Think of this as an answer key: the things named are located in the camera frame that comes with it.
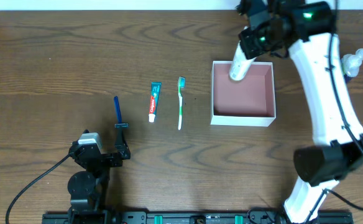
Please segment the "Colgate toothpaste tube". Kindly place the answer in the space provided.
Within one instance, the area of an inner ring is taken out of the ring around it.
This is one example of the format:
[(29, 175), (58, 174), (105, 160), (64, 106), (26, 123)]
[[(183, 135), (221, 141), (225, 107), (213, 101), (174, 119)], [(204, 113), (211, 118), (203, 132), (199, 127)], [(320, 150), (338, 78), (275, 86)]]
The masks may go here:
[(149, 122), (153, 123), (155, 121), (157, 113), (157, 104), (159, 100), (159, 94), (161, 89), (161, 82), (151, 83), (151, 95), (150, 95), (150, 105), (149, 105)]

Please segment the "clear pump bottle green label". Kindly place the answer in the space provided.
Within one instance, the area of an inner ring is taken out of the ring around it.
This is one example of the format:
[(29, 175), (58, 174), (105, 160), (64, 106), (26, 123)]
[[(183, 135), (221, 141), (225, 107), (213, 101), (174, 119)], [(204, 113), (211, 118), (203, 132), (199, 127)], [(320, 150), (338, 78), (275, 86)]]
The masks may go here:
[(341, 59), (342, 73), (344, 80), (349, 83), (359, 73), (363, 62), (363, 49), (358, 49), (355, 54), (346, 54)]

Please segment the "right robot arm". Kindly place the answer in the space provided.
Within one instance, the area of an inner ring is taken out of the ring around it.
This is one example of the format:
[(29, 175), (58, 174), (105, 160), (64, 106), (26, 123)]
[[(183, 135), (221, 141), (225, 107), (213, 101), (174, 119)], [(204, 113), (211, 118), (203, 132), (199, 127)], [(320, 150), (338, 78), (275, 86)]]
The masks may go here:
[(363, 165), (363, 127), (349, 97), (339, 56), (338, 9), (325, 1), (243, 0), (237, 12), (249, 26), (239, 34), (233, 80), (242, 61), (270, 54), (296, 66), (308, 103), (313, 142), (294, 152), (297, 180), (279, 211), (264, 209), (268, 223), (352, 223), (349, 212), (322, 212), (326, 197)]

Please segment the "white lotion tube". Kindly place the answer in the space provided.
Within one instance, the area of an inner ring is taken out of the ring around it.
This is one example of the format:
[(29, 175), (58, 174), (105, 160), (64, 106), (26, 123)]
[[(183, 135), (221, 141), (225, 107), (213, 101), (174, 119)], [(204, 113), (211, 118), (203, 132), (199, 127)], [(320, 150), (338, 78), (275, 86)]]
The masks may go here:
[(247, 59), (245, 53), (241, 48), (241, 43), (239, 42), (234, 54), (234, 58), (229, 69), (229, 77), (231, 80), (236, 82), (241, 81), (250, 68), (250, 65), (254, 62), (255, 57), (252, 59)]

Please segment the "green white toothbrush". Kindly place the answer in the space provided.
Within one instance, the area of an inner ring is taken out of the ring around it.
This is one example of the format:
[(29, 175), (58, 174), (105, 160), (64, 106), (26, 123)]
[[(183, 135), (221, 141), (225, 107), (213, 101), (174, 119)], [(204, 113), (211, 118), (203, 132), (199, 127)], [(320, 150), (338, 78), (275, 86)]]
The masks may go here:
[(178, 130), (182, 128), (182, 118), (183, 118), (183, 96), (182, 89), (186, 85), (185, 77), (178, 78), (178, 102), (179, 102), (179, 114), (178, 114)]

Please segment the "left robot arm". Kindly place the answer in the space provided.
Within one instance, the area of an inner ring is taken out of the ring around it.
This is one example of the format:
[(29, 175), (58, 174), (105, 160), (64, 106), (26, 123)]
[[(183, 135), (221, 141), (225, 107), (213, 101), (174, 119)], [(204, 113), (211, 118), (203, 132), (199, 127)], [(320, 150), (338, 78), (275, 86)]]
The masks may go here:
[(123, 130), (126, 123), (115, 125), (117, 137), (116, 152), (103, 154), (102, 142), (98, 133), (85, 130), (69, 149), (70, 157), (84, 171), (77, 172), (68, 181), (71, 207), (68, 210), (68, 223), (121, 223), (119, 212), (105, 205), (109, 185), (110, 169), (120, 167), (131, 152)]

